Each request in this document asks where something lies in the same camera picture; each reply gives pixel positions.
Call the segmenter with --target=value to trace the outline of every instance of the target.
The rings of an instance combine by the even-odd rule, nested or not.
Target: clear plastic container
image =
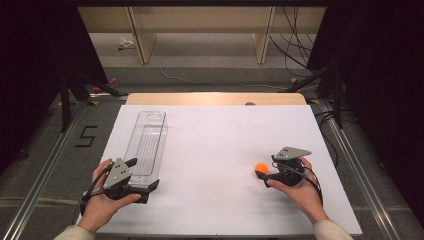
[[[138,159],[137,164],[131,168],[129,184],[132,187],[148,188],[158,180],[167,132],[165,112],[139,113],[125,154],[125,160]]]

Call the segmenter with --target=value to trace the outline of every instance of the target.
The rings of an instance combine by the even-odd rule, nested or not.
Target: floor
[[[121,85],[116,89],[123,92],[275,92],[310,74],[295,62],[286,61],[272,42],[266,62],[257,64],[248,34],[160,34],[154,55],[146,65],[140,65],[131,46],[118,50],[120,38],[132,41],[131,34],[92,34],[91,37],[107,76],[118,77]],[[276,34],[272,37],[282,49],[287,49],[287,42],[282,36]],[[301,42],[305,48],[312,47],[307,36],[302,36]],[[289,53],[297,61],[303,61],[298,47],[291,46]],[[304,88],[301,93],[307,99],[316,100],[316,84]],[[21,220],[20,225],[24,226],[17,231],[20,239],[52,239],[75,221],[77,200],[89,184],[92,169],[102,156],[125,98],[93,94],[91,103],[79,102],[72,106],[74,120],[66,134],[60,134],[59,99],[52,103],[50,116],[45,117],[26,149],[29,156],[14,161],[0,176],[2,236],[10,229],[8,226],[13,220]],[[326,99],[319,99],[318,104],[309,103],[316,114],[331,109]],[[364,232],[354,239],[424,239],[423,228],[390,176],[378,165],[378,156],[360,123],[348,111],[348,105],[343,108],[346,110],[342,117],[343,130],[338,131],[330,121],[322,125],[322,132],[329,140],[328,149],[333,160],[338,162],[336,170]],[[325,114],[317,116],[318,124],[323,117]],[[95,136],[90,147],[77,147],[90,145],[90,140],[80,138],[83,132]],[[343,140],[350,143],[350,148],[343,147]],[[357,164],[362,168],[359,174],[355,170]],[[37,194],[36,204],[32,207],[28,206],[28,193]],[[31,214],[23,214],[25,217],[17,219],[23,208],[29,209]],[[379,220],[381,213],[386,213],[390,221]],[[98,236],[97,239],[128,238]],[[299,236],[290,239],[314,238]]]

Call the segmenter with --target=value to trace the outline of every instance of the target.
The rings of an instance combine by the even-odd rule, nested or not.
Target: black tripod leg
[[[68,128],[69,123],[71,122],[71,107],[69,103],[69,94],[68,94],[68,82],[67,76],[64,74],[62,77],[62,83],[60,87],[60,99],[62,101],[62,130],[65,132]]]
[[[107,86],[106,84],[99,83],[96,80],[90,78],[89,76],[87,76],[83,73],[75,72],[74,74],[77,77],[80,77],[80,78],[84,79],[85,81],[89,82],[90,84],[93,84],[94,86],[102,89],[103,91],[110,93],[112,96],[115,96],[115,97],[128,96],[128,93],[120,93],[119,91],[116,91],[115,89]]]
[[[342,77],[337,71],[336,73],[336,80],[334,81],[334,120],[336,121],[337,125],[340,129],[343,129],[342,125],[342,116],[341,116],[341,108],[342,108]]]

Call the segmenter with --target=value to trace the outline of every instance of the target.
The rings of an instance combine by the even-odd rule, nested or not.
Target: aluminum rail
[[[322,101],[321,108],[324,111],[332,111],[330,104],[326,100]],[[333,119],[330,120],[330,126],[384,238],[388,240],[400,239],[400,235],[396,230],[388,211],[384,207],[383,202],[378,197],[377,192],[362,168],[362,165],[350,145],[343,129],[340,129]]]

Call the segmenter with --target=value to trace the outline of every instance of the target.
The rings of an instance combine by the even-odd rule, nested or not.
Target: white board
[[[269,237],[312,234],[307,217],[254,167],[285,146],[306,158],[321,183],[329,217],[362,234],[309,106],[125,105],[103,160],[123,158],[140,111],[164,111],[168,134],[160,184],[147,204],[131,204],[99,233],[157,237]]]

